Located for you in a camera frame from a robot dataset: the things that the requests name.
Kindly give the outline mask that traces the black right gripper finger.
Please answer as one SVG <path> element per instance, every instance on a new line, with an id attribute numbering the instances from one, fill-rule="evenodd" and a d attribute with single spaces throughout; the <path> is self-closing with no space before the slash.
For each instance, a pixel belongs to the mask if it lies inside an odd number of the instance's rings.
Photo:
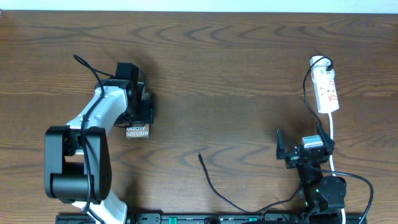
<path id="1" fill-rule="evenodd" d="M 277 148 L 276 148 L 276 158 L 278 160 L 285 159 L 286 153 L 285 153 L 285 146 L 284 146 L 284 141 L 282 137 L 282 131 L 280 129 L 277 130 Z"/>
<path id="2" fill-rule="evenodd" d="M 328 156 L 332 155 L 335 149 L 334 140 L 332 140 L 331 137 L 325 132 L 320 123 L 317 123 L 316 127 L 317 127 L 317 134 L 321 137 L 321 140 L 323 142 L 326 155 Z"/>

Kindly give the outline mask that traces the grey Galaxy smartphone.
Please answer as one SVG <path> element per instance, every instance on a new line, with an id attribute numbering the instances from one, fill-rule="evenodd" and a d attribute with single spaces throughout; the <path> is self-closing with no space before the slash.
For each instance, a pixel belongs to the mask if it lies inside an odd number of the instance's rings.
<path id="1" fill-rule="evenodd" d="M 127 139 L 149 138 L 149 136 L 150 136 L 149 124 L 136 124 L 134 126 L 126 128 L 125 137 Z"/>

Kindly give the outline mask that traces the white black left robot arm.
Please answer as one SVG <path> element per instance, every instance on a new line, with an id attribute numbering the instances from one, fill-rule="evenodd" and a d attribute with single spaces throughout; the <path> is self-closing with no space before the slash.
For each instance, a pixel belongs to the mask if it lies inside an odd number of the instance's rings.
<path id="1" fill-rule="evenodd" d="M 85 108 L 64 126 L 45 133 L 45 193 L 81 214 L 57 215 L 56 223 L 134 223 L 128 205 L 112 190 L 108 134 L 113 127 L 149 135 L 154 121 L 145 82 L 101 80 Z"/>

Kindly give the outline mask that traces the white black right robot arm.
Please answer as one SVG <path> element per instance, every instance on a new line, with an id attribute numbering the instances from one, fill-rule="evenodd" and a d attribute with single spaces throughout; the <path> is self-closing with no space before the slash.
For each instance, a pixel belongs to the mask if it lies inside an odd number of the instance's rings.
<path id="1" fill-rule="evenodd" d="M 284 160 L 287 169 L 297 169 L 300 191 L 307 203 L 300 213 L 309 222 L 315 215 L 338 213 L 345 208 L 346 181 L 334 175 L 323 175 L 321 164 L 329 161 L 335 142 L 317 124 L 317 134 L 302 138 L 293 151 L 286 151 L 282 131 L 277 131 L 276 158 Z"/>

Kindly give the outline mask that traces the white power strip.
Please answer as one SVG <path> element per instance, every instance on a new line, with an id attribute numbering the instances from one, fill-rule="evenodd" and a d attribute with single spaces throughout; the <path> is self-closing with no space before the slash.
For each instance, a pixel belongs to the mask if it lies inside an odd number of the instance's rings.
<path id="1" fill-rule="evenodd" d="M 331 114 L 339 109 L 332 61 L 322 55 L 316 55 L 310 59 L 310 66 L 318 112 Z"/>

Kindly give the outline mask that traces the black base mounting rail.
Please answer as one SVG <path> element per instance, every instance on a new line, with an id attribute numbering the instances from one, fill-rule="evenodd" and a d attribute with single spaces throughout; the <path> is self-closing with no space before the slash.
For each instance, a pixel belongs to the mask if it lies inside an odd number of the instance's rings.
<path id="1" fill-rule="evenodd" d="M 346 223 L 359 223 L 361 215 L 346 214 Z M 336 214 L 313 215 L 309 223 L 341 223 Z M 96 223 L 89 215 L 63 214 L 55 217 L 54 223 Z M 265 215 L 207 214 L 180 215 L 159 213 L 137 213 L 127 217 L 132 224 L 238 224 L 238 223 L 305 223 L 300 215 L 289 213 L 266 213 Z"/>

